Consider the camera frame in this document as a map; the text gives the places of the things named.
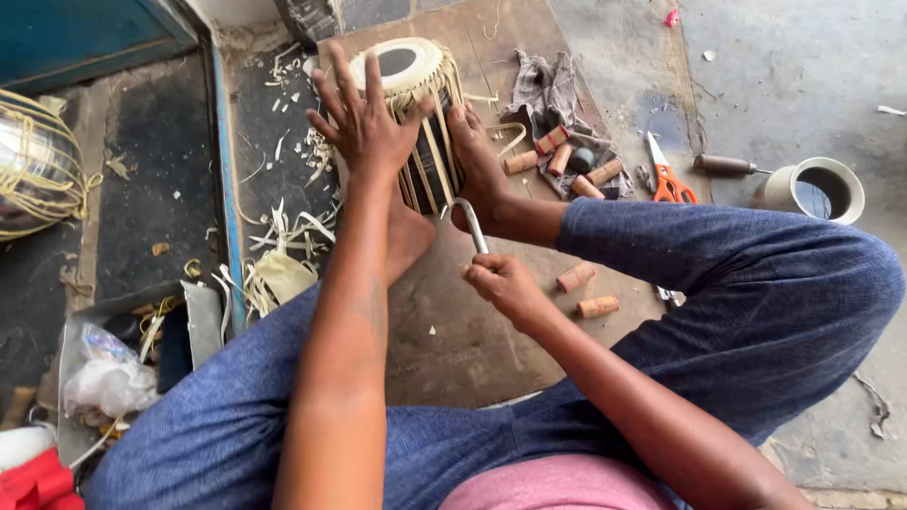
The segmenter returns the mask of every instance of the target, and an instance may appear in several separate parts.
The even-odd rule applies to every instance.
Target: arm
[[[545,348],[646,466],[693,507],[812,508],[744,438],[566,318],[514,257],[477,255],[463,278]]]
[[[419,103],[398,126],[385,108],[377,59],[367,60],[363,103],[343,50],[334,44],[332,52],[342,102],[318,70],[315,82],[337,127],[307,115],[352,175],[290,399],[278,508],[379,508],[384,489],[387,222],[396,173],[427,108]]]

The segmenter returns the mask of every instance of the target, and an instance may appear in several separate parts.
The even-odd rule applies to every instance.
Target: metal hook
[[[441,219],[444,219],[444,214],[448,209],[453,209],[454,205],[459,205],[463,208],[463,212],[466,213],[466,223],[469,224],[469,233],[473,235],[475,250],[479,253],[488,253],[488,245],[485,244],[485,238],[482,235],[482,227],[479,226],[479,219],[475,217],[475,211],[469,201],[460,197],[454,198],[453,205],[450,208],[445,206],[441,211]]]

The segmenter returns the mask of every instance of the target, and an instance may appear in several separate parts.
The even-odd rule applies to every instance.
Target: hand
[[[377,57],[370,54],[366,59],[366,100],[363,102],[353,84],[343,48],[331,43],[330,51],[343,99],[337,96],[320,69],[312,75],[321,102],[334,117],[337,127],[328,124],[315,110],[306,111],[308,121],[337,147],[349,166],[352,179],[393,182],[413,151],[419,126],[431,109],[432,97],[426,94],[421,102],[411,106],[404,123],[398,125],[385,106]]]
[[[478,254],[460,276],[504,314],[521,333],[529,334],[539,319],[560,314],[535,283],[529,268],[513,255]]]

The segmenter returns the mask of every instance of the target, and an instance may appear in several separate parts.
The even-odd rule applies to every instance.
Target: gray cloth
[[[614,152],[610,150],[611,142],[601,138],[576,114],[573,59],[564,52],[558,52],[558,60],[551,66],[538,55],[529,56],[520,48],[513,51],[520,57],[520,71],[513,86],[513,103],[504,108],[503,115],[528,116],[534,141],[544,137],[558,124],[563,124],[571,134],[570,144],[574,148],[587,147],[592,150],[595,166],[614,157]],[[547,160],[541,162],[539,171],[561,198],[566,199],[571,194],[570,185],[577,173],[567,170],[563,177],[558,178],[546,173],[546,168]],[[622,172],[600,186],[600,190],[606,198],[614,200],[620,196],[632,196],[631,186],[632,181]]]

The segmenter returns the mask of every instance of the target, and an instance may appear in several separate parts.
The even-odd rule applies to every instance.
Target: blue door
[[[36,93],[197,43],[169,0],[13,0],[0,6],[0,88]]]

